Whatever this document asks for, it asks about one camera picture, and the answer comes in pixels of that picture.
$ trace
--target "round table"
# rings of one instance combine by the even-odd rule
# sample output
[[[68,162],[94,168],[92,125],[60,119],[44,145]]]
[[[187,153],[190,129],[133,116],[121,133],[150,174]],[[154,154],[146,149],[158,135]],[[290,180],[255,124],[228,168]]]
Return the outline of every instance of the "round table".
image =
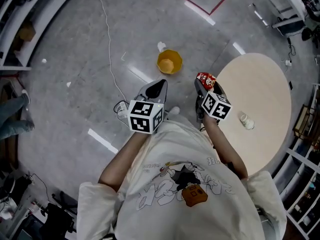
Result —
[[[275,156],[288,132],[291,95],[281,68],[269,57],[247,53],[232,60],[217,77],[233,106],[220,129],[252,175]],[[254,120],[247,130],[243,113]]]

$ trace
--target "white cube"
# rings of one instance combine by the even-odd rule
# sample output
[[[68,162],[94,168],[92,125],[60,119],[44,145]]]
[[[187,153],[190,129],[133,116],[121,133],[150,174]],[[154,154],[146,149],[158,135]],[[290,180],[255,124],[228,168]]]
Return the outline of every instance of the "white cube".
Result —
[[[225,120],[232,109],[226,97],[211,91],[207,92],[201,106],[210,117],[219,120]]]
[[[164,120],[164,105],[147,101],[131,100],[128,122],[131,131],[152,134]]]

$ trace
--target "shirt sleeve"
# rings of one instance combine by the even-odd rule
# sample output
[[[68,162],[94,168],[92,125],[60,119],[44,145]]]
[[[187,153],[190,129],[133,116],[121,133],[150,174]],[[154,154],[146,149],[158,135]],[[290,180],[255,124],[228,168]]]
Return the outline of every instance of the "shirt sleeve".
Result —
[[[76,235],[77,240],[101,240],[111,227],[117,193],[103,184],[80,185]]]

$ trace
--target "forearm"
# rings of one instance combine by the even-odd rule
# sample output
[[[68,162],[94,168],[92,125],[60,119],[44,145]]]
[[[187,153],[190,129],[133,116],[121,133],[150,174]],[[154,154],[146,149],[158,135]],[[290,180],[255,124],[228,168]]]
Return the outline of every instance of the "forearm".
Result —
[[[247,178],[248,172],[245,163],[220,130],[215,119],[206,115],[203,124],[221,162],[224,164],[232,162],[237,176],[240,179]]]
[[[105,184],[117,192],[148,136],[145,133],[135,132],[103,170],[98,183]]]

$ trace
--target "concrete floor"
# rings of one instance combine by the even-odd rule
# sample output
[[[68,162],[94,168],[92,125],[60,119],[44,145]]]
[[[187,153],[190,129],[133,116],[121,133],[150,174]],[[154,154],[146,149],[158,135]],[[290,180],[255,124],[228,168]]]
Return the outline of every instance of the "concrete floor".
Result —
[[[192,1],[210,11],[220,0]],[[185,0],[103,2],[110,26],[111,67],[127,100],[135,97],[145,81],[167,79],[166,106],[179,106],[191,122],[196,119],[193,82],[197,73],[217,76],[240,55],[234,42],[246,53],[272,58],[293,85],[287,137],[265,167],[274,172],[293,140],[292,126],[302,104],[309,100],[312,83],[318,81],[311,41],[303,42],[300,35],[291,37],[296,56],[292,57],[292,67],[286,67],[281,61],[288,58],[287,39],[265,26],[254,13],[258,10],[268,24],[277,20],[264,0],[225,0],[210,16],[213,26],[187,7]],[[182,56],[179,73],[166,76],[157,70],[160,41]],[[32,70],[22,78],[31,96],[29,111],[35,129],[19,137],[19,161],[21,168],[46,182],[50,193],[60,189],[77,199],[79,185],[96,182],[115,156],[88,135],[89,129],[116,149],[131,134],[113,112],[123,97],[109,72],[108,44],[100,1],[69,0],[43,35],[31,61]],[[42,183],[36,180],[33,188],[37,198],[44,201]]]

